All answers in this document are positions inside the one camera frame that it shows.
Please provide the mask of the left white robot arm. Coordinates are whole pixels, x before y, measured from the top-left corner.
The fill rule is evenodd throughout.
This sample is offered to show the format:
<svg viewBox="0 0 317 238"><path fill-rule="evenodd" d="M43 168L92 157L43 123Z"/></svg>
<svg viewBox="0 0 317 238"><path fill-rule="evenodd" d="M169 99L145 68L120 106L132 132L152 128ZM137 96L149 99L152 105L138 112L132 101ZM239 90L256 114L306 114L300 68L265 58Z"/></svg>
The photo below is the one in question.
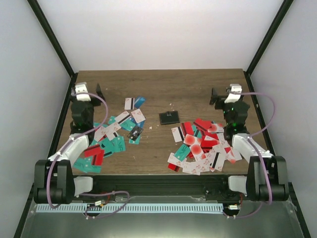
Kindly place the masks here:
<svg viewBox="0 0 317 238"><path fill-rule="evenodd" d="M101 187L93 183L91 176L73 175L75 162L95 137L94 111L100 105L106 105L106 100L99 85L95 93L88 91L85 82L71 89L69 135L57 141L60 148L54 154L35 163L33 197L37 204L56 209L82 194L90 200L100 197Z"/></svg>

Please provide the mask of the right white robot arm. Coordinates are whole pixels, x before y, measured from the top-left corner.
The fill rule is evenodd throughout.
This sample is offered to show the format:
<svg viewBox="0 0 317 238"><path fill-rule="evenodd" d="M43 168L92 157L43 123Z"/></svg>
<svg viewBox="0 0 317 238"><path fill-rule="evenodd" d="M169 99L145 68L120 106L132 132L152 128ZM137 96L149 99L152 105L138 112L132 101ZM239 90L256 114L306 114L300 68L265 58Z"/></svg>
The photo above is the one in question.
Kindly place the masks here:
<svg viewBox="0 0 317 238"><path fill-rule="evenodd" d="M230 200L238 192L251 201L271 203L285 201L289 197L286 160L262 148L246 127L250 105L244 102L246 95L239 84L231 84L221 95L211 90L210 105L222 110L226 125L224 138L248 162L246 176L230 176L220 187L220 194Z"/></svg>

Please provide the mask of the black leather card holder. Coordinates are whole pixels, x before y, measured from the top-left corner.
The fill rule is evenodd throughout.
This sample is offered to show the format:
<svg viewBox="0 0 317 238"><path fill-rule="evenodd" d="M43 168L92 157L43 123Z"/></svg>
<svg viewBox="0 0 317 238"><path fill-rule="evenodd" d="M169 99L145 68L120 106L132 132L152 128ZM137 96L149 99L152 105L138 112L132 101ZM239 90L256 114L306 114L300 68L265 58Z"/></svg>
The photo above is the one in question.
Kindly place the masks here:
<svg viewBox="0 0 317 238"><path fill-rule="evenodd" d="M167 111L159 114L161 125L180 123L178 111Z"/></svg>

